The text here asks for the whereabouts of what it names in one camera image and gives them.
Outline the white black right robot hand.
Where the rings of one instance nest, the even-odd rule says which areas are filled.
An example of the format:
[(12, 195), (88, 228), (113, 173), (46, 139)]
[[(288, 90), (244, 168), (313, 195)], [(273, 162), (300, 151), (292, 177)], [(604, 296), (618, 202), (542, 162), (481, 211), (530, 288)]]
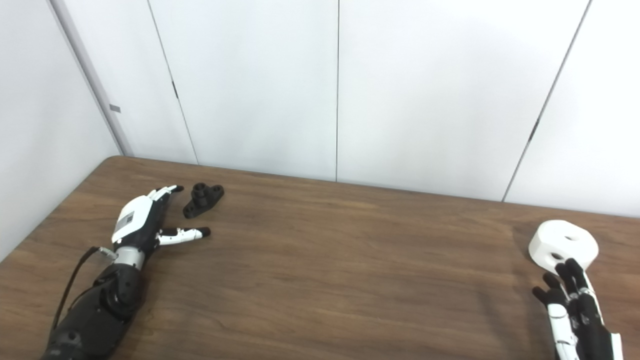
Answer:
[(533, 296), (544, 306), (556, 360), (622, 360), (622, 337), (608, 330), (588, 274), (569, 258), (547, 271), (547, 288), (535, 286)]

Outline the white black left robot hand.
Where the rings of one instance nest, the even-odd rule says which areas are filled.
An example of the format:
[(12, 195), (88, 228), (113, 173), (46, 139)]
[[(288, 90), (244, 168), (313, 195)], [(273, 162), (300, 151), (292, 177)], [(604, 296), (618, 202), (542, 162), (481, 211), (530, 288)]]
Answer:
[(173, 193), (182, 192), (183, 186), (158, 187), (128, 202), (119, 214), (111, 237), (113, 251), (118, 258), (126, 253), (151, 255), (162, 246), (177, 245), (211, 235), (208, 227), (162, 228), (169, 200)]

